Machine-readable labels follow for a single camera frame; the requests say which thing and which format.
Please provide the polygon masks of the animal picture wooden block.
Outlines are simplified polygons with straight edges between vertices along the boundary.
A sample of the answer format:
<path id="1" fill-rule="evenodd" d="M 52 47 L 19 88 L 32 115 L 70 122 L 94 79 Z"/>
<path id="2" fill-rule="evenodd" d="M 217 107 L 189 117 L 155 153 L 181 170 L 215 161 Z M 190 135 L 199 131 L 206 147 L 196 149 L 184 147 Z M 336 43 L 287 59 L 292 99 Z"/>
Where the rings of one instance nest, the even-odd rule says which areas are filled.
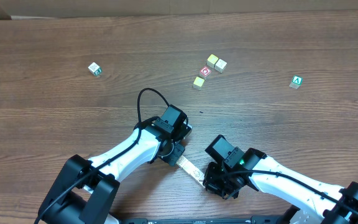
<path id="1" fill-rule="evenodd" d="M 191 176 L 198 182 L 203 182 L 204 180 L 204 173 L 200 171 L 198 168 L 192 169 L 190 172 Z"/>

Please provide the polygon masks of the hammer picture wooden block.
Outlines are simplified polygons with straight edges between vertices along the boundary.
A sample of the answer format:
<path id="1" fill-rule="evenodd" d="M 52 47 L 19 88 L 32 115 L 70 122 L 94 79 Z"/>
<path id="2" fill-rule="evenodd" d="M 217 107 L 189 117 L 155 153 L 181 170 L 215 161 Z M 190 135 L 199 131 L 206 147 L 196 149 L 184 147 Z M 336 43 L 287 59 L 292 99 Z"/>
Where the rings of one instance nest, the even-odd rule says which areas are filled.
<path id="1" fill-rule="evenodd" d="M 198 179 L 197 182 L 200 184 L 200 186 L 204 187 L 204 185 L 203 185 L 204 178 Z"/>

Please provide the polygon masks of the red edged frog block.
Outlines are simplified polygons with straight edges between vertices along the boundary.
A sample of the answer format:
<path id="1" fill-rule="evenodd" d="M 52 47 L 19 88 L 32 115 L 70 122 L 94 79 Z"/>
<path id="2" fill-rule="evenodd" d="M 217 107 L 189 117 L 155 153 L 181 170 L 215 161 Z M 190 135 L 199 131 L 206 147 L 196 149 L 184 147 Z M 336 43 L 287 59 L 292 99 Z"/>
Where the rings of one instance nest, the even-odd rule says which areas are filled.
<path id="1" fill-rule="evenodd" d="M 183 169 L 188 162 L 189 162 L 189 160 L 185 156 L 181 155 L 178 158 L 176 164 Z"/>

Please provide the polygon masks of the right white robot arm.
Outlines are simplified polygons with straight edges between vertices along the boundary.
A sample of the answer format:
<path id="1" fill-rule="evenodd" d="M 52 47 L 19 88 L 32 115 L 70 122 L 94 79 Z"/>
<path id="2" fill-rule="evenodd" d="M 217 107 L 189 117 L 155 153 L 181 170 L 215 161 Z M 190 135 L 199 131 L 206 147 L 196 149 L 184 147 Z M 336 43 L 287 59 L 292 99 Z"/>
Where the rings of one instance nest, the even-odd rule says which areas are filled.
<path id="1" fill-rule="evenodd" d="M 233 146 L 210 146 L 206 153 L 213 161 L 203 185 L 224 200 L 237 198 L 248 186 L 290 203 L 285 222 L 300 214 L 311 223 L 358 223 L 357 182 L 348 187 L 326 184 L 288 169 L 253 148 L 243 152 Z"/>

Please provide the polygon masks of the yellow G letter block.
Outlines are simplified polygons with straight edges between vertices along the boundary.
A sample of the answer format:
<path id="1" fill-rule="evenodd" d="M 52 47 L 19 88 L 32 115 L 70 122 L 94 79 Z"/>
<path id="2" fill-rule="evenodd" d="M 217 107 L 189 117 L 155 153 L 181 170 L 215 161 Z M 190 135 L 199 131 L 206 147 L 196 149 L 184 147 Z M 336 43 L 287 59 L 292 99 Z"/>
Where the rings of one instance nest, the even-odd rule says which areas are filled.
<path id="1" fill-rule="evenodd" d="M 190 175 L 196 175 L 198 173 L 197 168 L 190 161 L 187 161 L 183 165 L 183 169 Z"/>

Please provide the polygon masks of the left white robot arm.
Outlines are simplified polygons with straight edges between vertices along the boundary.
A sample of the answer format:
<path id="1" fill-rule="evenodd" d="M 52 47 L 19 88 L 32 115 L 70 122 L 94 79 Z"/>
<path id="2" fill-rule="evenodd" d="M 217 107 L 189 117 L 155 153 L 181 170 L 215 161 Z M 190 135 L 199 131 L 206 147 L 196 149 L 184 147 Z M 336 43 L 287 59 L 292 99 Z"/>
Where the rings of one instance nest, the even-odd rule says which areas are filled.
<path id="1" fill-rule="evenodd" d="M 181 140 L 191 129 L 187 119 L 170 124 L 156 116 L 108 152 L 89 159 L 72 156 L 58 173 L 35 222 L 118 223 L 109 211 L 121 182 L 157 158 L 174 166 L 185 150 Z"/>

